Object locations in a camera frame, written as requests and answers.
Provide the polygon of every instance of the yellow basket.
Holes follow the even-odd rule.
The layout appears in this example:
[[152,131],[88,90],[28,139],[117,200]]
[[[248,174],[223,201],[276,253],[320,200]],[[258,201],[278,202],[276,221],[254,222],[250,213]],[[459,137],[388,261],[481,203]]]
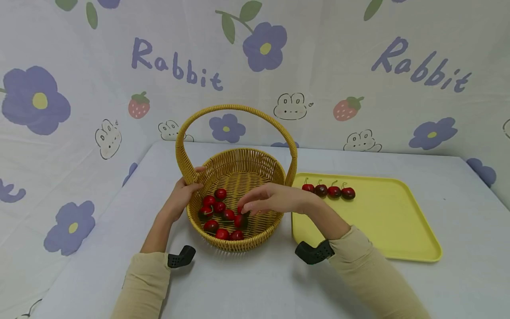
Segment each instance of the yellow basket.
[[[207,168],[201,173],[195,172],[186,151],[184,150],[184,137],[189,125],[197,118],[219,110],[238,110],[254,114],[271,123],[284,136],[289,145],[292,161],[285,176],[283,167],[271,155],[249,148],[239,148],[218,153],[207,160],[203,165]],[[227,197],[223,201],[228,209],[237,213],[237,202],[251,189],[268,182],[292,186],[297,169],[297,148],[294,140],[287,130],[269,115],[254,108],[235,104],[217,105],[205,108],[187,119],[177,135],[175,141],[175,156],[177,164],[183,173],[186,183],[201,183],[203,188],[197,191],[191,198],[187,211],[188,218],[193,227],[210,244],[229,252],[243,252],[260,246],[274,232],[283,213],[271,211],[267,214],[250,216],[248,228],[243,230],[244,240],[223,240],[218,239],[203,230],[203,225],[198,218],[198,211],[202,207],[202,199],[206,195],[214,195],[218,188],[227,191]],[[235,230],[232,222],[224,222],[220,216],[213,217],[220,223],[221,228],[226,228],[229,233]]]

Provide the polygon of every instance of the cherry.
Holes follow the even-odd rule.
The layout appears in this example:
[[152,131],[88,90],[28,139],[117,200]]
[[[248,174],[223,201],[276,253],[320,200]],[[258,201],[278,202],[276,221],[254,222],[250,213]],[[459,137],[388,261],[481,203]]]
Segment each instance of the cherry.
[[234,226],[239,229],[246,229],[248,227],[248,217],[246,215],[236,215],[234,217]]
[[315,186],[313,186],[312,184],[307,184],[307,180],[308,180],[308,177],[304,179],[304,184],[301,187],[301,189],[312,192],[312,193],[315,192]]
[[210,220],[213,216],[213,210],[209,206],[204,206],[198,211],[199,220]]
[[342,188],[342,196],[346,200],[352,200],[352,199],[354,199],[356,197],[356,192],[351,187],[344,187],[344,188]]
[[205,230],[208,233],[216,234],[216,231],[218,231],[218,228],[220,228],[220,224],[218,224],[215,220],[208,220],[203,225],[203,230]]
[[327,195],[327,186],[324,185],[324,184],[320,184],[322,180],[319,180],[317,186],[315,186],[315,195],[317,195],[318,197],[324,197]]
[[221,217],[223,218],[223,220],[234,220],[234,217],[236,216],[232,209],[225,209]]
[[222,201],[226,198],[226,190],[224,188],[218,188],[214,192],[214,196],[216,196],[217,199]]
[[213,206],[215,202],[216,202],[216,200],[214,199],[214,196],[212,196],[212,195],[207,195],[206,197],[203,198],[203,201],[202,201],[203,205],[207,206],[207,207]]
[[213,208],[215,213],[221,214],[225,210],[226,205],[222,202],[215,202]]
[[336,182],[338,181],[332,182],[331,186],[327,189],[328,195],[331,196],[332,198],[339,198],[340,196],[342,196],[342,190],[340,189],[340,187],[333,186],[333,184],[335,184]]
[[232,234],[230,234],[230,240],[243,240],[244,235],[240,230],[234,230]]
[[229,240],[230,234],[228,233],[228,230],[220,228],[216,231],[216,238],[223,239],[223,240]]

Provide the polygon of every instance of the backdrop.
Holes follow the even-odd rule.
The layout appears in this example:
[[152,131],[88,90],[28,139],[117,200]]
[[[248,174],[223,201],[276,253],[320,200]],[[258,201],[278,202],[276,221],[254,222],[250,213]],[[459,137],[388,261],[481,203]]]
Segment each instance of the backdrop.
[[[211,105],[264,111],[301,148],[460,156],[510,204],[507,1],[0,9],[1,318],[44,296],[150,145]],[[207,114],[186,134],[286,146],[237,111]]]

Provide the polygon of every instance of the black wrist device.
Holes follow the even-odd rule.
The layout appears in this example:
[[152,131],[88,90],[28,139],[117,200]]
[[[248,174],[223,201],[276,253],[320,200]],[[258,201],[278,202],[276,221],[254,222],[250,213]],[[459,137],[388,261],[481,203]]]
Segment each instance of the black wrist device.
[[316,248],[302,241],[294,253],[308,265],[319,263],[335,254],[329,245],[329,240],[321,242]]
[[195,256],[196,250],[191,246],[184,246],[178,255],[168,254],[168,267],[179,268],[190,264]]

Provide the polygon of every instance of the plastic tray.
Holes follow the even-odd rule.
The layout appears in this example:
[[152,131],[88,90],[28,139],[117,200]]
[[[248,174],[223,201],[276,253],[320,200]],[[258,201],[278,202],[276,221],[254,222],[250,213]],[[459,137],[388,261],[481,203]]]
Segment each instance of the plastic tray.
[[[326,203],[346,222],[356,225],[387,258],[423,262],[438,261],[443,252],[418,203],[407,185],[399,180],[379,177],[298,173],[293,187],[308,183],[330,187],[352,187],[356,197],[347,201],[325,197]],[[316,247],[324,237],[305,215],[292,213],[292,235]]]

